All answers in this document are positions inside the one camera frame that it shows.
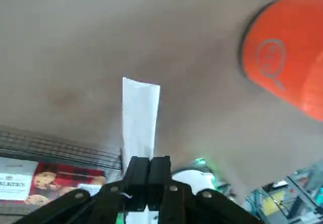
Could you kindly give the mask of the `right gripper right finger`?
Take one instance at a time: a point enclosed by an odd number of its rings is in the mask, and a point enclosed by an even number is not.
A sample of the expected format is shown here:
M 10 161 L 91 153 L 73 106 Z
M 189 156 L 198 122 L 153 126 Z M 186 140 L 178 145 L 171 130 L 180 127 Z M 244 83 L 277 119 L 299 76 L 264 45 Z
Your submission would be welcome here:
M 158 211 L 158 223 L 252 224 L 260 220 L 218 191 L 192 193 L 175 181 L 169 156 L 154 157 L 148 175 L 148 208 Z

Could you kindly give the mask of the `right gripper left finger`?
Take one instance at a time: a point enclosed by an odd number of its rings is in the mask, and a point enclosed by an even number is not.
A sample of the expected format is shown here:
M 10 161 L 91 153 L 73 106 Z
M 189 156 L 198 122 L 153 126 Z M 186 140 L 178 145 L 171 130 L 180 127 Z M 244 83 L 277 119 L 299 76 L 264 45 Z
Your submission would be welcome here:
M 132 157 L 124 178 L 103 185 L 95 195 L 76 189 L 24 216 L 17 223 L 115 223 L 120 211 L 147 205 L 150 160 Z

